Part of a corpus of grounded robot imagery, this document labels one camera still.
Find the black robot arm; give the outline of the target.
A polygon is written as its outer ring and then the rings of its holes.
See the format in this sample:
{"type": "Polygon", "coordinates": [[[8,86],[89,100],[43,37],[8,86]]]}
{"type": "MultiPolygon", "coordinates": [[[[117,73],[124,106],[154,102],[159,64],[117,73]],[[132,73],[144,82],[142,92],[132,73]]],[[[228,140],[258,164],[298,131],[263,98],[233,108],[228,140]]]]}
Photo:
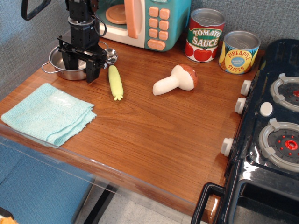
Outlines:
{"type": "Polygon", "coordinates": [[[86,81],[93,82],[99,77],[100,70],[106,66],[107,52],[99,46],[99,23],[103,20],[96,14],[99,9],[97,0],[67,0],[66,9],[69,11],[69,37],[59,36],[58,51],[62,54],[67,70],[78,70],[79,61],[85,62],[86,81]]]}

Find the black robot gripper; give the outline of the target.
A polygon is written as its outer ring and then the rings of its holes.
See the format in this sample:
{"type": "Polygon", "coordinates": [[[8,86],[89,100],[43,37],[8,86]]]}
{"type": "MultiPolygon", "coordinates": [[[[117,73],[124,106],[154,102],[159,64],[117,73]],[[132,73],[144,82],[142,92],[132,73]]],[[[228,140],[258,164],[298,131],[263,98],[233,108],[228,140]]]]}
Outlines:
{"type": "Polygon", "coordinates": [[[78,60],[86,62],[86,81],[92,83],[105,67],[106,51],[99,46],[99,21],[90,18],[76,21],[69,18],[70,36],[59,36],[59,50],[66,70],[78,70],[78,60]]]}

